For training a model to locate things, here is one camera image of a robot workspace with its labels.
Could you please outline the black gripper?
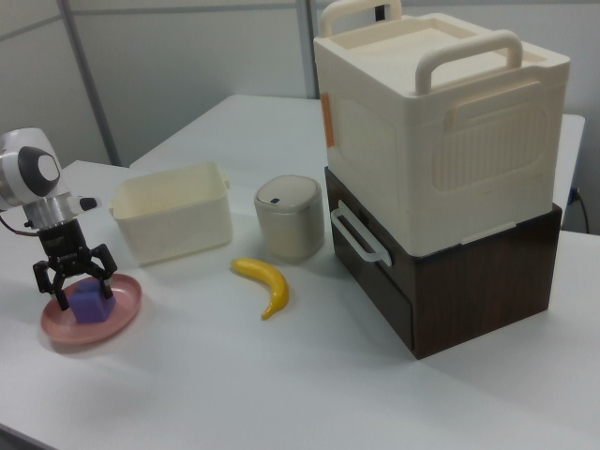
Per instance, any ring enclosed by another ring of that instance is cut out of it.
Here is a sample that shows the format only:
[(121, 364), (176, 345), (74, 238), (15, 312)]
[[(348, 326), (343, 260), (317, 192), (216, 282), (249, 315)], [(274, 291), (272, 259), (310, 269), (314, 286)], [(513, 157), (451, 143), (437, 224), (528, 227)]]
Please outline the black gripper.
[(63, 291), (66, 273), (88, 273), (98, 282), (105, 299), (113, 297), (112, 277), (116, 262), (105, 244), (88, 248), (77, 219), (59, 224), (37, 233), (48, 261), (33, 265), (37, 287), (41, 293), (54, 298), (62, 311), (69, 309)]

